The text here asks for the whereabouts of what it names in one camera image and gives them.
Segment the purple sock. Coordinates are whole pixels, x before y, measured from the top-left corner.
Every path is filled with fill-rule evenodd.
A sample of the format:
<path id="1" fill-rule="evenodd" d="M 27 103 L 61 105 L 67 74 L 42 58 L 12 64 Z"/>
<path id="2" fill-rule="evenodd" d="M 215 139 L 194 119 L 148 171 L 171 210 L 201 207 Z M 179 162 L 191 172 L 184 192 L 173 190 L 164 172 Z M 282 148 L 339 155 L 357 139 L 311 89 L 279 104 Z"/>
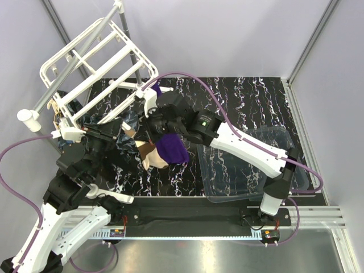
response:
<path id="1" fill-rule="evenodd" d="M 159 155 L 169 165 L 183 164 L 189 161 L 188 151 L 177 134 L 162 136 L 158 142 L 152 142 L 157 148 Z"/>

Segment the brown striped sock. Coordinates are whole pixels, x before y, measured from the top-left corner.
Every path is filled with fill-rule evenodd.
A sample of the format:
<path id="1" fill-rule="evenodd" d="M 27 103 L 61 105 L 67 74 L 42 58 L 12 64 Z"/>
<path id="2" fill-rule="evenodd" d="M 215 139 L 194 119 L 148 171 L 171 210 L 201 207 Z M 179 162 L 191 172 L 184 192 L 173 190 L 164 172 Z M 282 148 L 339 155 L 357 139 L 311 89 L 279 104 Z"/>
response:
<path id="1" fill-rule="evenodd" d="M 145 170 L 148 170 L 151 167 L 165 169 L 169 166 L 169 164 L 159 155 L 154 144 L 136 140 L 136 131 L 134 129 L 125 130 L 124 132 L 128 137 L 134 140 L 135 145 L 140 153 L 142 166 Z"/>

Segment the white plastic clip hanger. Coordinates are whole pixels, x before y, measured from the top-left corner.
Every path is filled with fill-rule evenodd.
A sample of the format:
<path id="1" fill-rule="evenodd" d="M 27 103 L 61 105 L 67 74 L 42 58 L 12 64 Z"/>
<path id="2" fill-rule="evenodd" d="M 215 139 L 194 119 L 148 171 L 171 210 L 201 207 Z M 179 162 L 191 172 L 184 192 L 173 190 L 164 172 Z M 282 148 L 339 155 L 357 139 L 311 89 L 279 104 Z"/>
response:
<path id="1" fill-rule="evenodd" d="M 132 84 L 127 82 L 127 79 L 132 76 L 136 71 L 140 69 L 146 69 L 149 76 L 155 79 L 159 74 L 156 66 L 139 50 L 139 48 L 122 32 L 122 30 L 113 22 L 109 21 L 108 26 L 110 27 L 110 33 L 104 37 L 96 45 L 91 46 L 91 49 L 85 53 L 81 53 L 76 50 L 78 46 L 85 39 L 91 37 L 92 34 L 96 33 L 96 29 L 101 25 L 104 19 L 100 18 L 92 23 L 86 30 L 76 36 L 70 43 L 63 47 L 60 51 L 54 54 L 48 59 L 40 68 L 40 78 L 45 84 L 46 88 L 49 89 L 51 85 L 56 81 L 51 79 L 47 72 L 54 68 L 56 63 L 65 58 L 67 63 L 70 64 L 72 59 L 76 60 L 75 69 L 80 66 L 85 67 L 90 75 L 70 90 L 66 96 L 61 97 L 58 93 L 52 95 L 52 99 L 58 104 L 63 116 L 71 123 L 74 127 L 80 128 L 78 120 L 88 113 L 94 106 L 102 101 L 108 94 L 110 94 L 116 88 L 132 89 L 133 92 L 126 97 L 119 105 L 117 105 L 111 112 L 109 112 L 104 118 L 100 120 L 101 123 L 106 123 L 114 119 L 118 114 L 126 110 L 136 99 L 140 99 L 136 96 L 137 89 L 141 88 L 145 90 L 147 84 L 145 82 L 139 84 Z M 96 53 L 103 49 L 104 46 L 111 42 L 121 42 L 122 47 L 118 50 L 109 60 L 106 60 L 99 68 L 93 68 L 89 59 Z M 115 68 L 123 59 L 125 59 L 130 53 L 133 53 L 136 57 L 136 63 L 131 65 L 126 71 L 122 72 L 116 80 L 112 81 L 109 86 L 97 95 L 94 99 L 88 102 L 75 114 L 71 114 L 67 108 L 67 105 L 76 99 L 83 92 L 87 91 L 95 82 L 102 79 L 110 70 Z"/>

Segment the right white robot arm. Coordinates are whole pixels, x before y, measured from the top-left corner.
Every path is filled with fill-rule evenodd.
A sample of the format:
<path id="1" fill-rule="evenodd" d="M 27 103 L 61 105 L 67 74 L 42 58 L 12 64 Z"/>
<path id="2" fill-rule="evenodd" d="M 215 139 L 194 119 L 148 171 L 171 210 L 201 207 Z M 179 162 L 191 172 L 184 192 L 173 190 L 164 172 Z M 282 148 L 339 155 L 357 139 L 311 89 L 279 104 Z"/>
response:
<path id="1" fill-rule="evenodd" d="M 297 151 L 282 150 L 238 130 L 227 118 L 210 110 L 195 111 L 184 97 L 174 91 L 146 97 L 141 119 L 147 139 L 156 143 L 177 134 L 186 140 L 228 152 L 261 170 L 267 177 L 263 187 L 258 218 L 272 225 L 279 218 L 279 207 L 291 191 Z"/>

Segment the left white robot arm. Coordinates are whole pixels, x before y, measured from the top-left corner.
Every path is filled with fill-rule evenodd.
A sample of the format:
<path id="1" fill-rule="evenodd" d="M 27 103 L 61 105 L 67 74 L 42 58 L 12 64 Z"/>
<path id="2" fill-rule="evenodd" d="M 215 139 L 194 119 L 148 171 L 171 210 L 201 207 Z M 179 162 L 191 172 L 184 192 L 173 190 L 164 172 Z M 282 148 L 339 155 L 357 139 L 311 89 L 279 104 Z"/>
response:
<path id="1" fill-rule="evenodd" d="M 20 195 L 7 184 L 14 196 L 31 205 L 38 220 L 16 256 L 1 264 L 3 272 L 61 272 L 72 254 L 98 229 L 117 225 L 123 208 L 132 204 L 132 196 L 101 190 L 94 184 L 106 152 L 112 150 L 121 130 L 130 129 L 121 119 L 104 124 L 86 124 L 52 132 L 70 143 L 63 147 L 56 164 L 58 171 L 50 181 L 41 207 Z M 60 235 L 67 220 L 76 213 L 85 198 L 94 199 L 95 207 L 66 235 Z"/>

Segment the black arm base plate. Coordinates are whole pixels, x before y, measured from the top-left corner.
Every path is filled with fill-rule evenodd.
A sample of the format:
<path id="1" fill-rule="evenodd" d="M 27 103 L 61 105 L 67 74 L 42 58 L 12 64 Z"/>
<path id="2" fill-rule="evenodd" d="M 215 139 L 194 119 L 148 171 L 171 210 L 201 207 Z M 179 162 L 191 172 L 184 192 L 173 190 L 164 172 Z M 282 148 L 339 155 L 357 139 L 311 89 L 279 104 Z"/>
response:
<path id="1" fill-rule="evenodd" d="M 288 209 L 273 221 L 258 219 L 258 203 L 249 200 L 212 203 L 206 197 L 137 197 L 126 205 L 126 238 L 243 237 L 251 228 L 291 226 Z"/>

